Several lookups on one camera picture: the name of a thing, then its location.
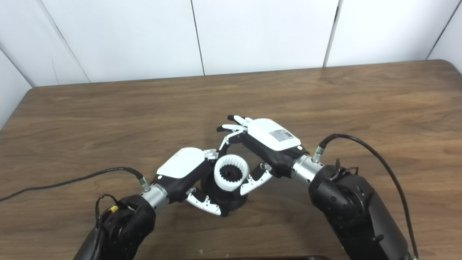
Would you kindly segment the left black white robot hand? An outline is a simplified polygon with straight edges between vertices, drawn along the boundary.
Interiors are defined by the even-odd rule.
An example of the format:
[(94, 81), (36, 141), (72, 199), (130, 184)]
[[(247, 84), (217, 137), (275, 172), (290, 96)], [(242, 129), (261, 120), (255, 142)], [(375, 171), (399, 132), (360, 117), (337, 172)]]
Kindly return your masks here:
[(210, 173), (218, 159), (215, 149), (201, 150), (186, 147), (178, 150), (160, 168), (142, 197), (158, 214), (165, 206), (188, 201), (193, 206), (213, 215), (227, 217), (229, 211), (195, 187), (206, 174)]

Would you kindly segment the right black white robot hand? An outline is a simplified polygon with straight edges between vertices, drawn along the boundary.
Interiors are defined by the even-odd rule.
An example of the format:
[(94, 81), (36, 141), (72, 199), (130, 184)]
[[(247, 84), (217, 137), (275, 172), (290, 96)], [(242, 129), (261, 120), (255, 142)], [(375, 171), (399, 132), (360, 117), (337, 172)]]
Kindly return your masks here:
[(225, 155), (232, 144), (241, 143), (262, 159), (259, 167), (238, 187), (241, 195), (250, 193), (272, 177), (293, 179), (309, 188), (323, 168), (319, 155), (311, 157), (299, 138), (273, 120), (253, 120), (238, 115), (229, 115), (228, 120), (234, 124), (217, 128), (217, 132), (228, 132), (219, 147), (219, 156)]

